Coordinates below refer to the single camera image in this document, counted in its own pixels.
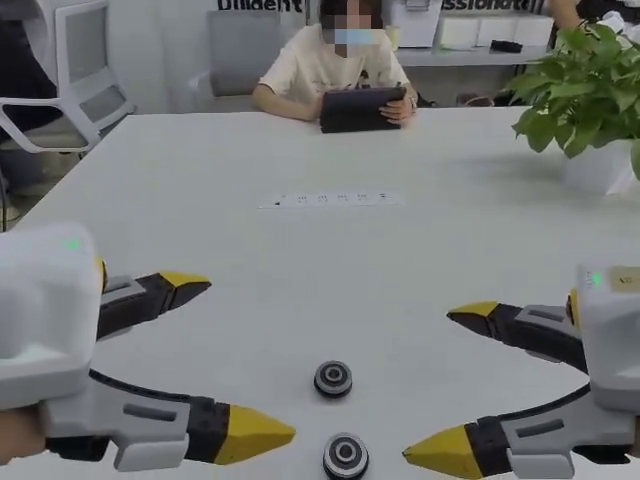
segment white t-shirt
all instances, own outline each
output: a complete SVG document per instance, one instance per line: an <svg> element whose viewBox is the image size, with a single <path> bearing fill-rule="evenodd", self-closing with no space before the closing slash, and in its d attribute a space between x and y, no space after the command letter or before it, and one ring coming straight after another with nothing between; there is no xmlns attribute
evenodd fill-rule
<svg viewBox="0 0 640 480"><path fill-rule="evenodd" d="M380 33L379 44L365 47L363 55L343 58L324 42L319 23L304 27L287 42L260 83L277 95L307 104L329 90L409 83L391 40Z"/></svg>

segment person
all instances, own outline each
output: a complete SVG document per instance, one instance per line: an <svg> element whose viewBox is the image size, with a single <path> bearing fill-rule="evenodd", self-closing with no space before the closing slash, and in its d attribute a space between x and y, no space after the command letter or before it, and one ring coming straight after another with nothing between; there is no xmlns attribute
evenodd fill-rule
<svg viewBox="0 0 640 480"><path fill-rule="evenodd" d="M597 22L611 11L620 13L627 24L640 24L640 2L634 8L622 0L550 0L549 6L558 28Z"/></svg>
<svg viewBox="0 0 640 480"><path fill-rule="evenodd" d="M0 411L0 465L45 450L45 435L35 407Z"/></svg>
<svg viewBox="0 0 640 480"><path fill-rule="evenodd" d="M396 86L405 87L405 97L380 114L404 125L416 111L418 95L383 29L382 0L321 0L320 22L289 40L252 100L258 110L314 121L328 91Z"/></svg>

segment person's arm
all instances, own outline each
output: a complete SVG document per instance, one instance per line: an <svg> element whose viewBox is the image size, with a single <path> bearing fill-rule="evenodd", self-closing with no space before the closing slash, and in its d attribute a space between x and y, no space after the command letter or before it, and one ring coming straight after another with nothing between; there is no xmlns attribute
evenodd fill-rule
<svg viewBox="0 0 640 480"><path fill-rule="evenodd" d="M295 52L285 46L274 64L253 90L253 106L279 117L312 121L319 115L319 105L305 105L285 98L298 71Z"/></svg>
<svg viewBox="0 0 640 480"><path fill-rule="evenodd" d="M35 407L0 412L0 465L44 449L45 436Z"/></svg>
<svg viewBox="0 0 640 480"><path fill-rule="evenodd" d="M578 28L582 19L576 9L576 0L550 0L551 14L558 28Z"/></svg>
<svg viewBox="0 0 640 480"><path fill-rule="evenodd" d="M418 93L411 86L407 74L404 72L402 65L398 62L391 40L386 35L380 43L376 70L378 78L376 86L378 87L398 87L402 86L406 90L406 94L402 100L390 102L380 109L380 113L387 117L390 123L403 125L413 116L418 106Z"/></svg>

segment chair armrest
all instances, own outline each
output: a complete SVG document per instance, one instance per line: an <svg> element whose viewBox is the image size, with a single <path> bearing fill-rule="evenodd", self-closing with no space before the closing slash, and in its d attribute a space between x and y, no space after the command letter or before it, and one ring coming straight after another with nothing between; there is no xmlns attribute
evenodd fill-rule
<svg viewBox="0 0 640 480"><path fill-rule="evenodd" d="M87 146L81 149L51 149L35 145L16 126L15 123L4 112L5 106L29 106L29 107L55 107L65 115L71 124L78 130L80 135L86 140ZM0 127L2 127L11 138L29 153L40 153L48 151L87 151L92 149L100 141L100 134L91 122L89 117L82 111L79 105L65 101L61 98L6 98L0 97Z"/></svg>
<svg viewBox="0 0 640 480"><path fill-rule="evenodd" d="M192 78L188 82L188 88L191 92L195 111L200 113L209 112L216 99L211 87L211 72L203 72Z"/></svg>
<svg viewBox="0 0 640 480"><path fill-rule="evenodd" d="M60 98L7 98L0 97L0 107L5 105L11 106L30 106L30 107L58 107L60 108Z"/></svg>

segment gray chair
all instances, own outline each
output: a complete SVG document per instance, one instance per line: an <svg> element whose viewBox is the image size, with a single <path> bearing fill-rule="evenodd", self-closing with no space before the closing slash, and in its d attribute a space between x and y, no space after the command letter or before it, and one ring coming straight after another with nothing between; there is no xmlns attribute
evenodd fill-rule
<svg viewBox="0 0 640 480"><path fill-rule="evenodd" d="M198 112L245 112L250 95L284 44L278 12L208 12L210 69L190 80Z"/></svg>

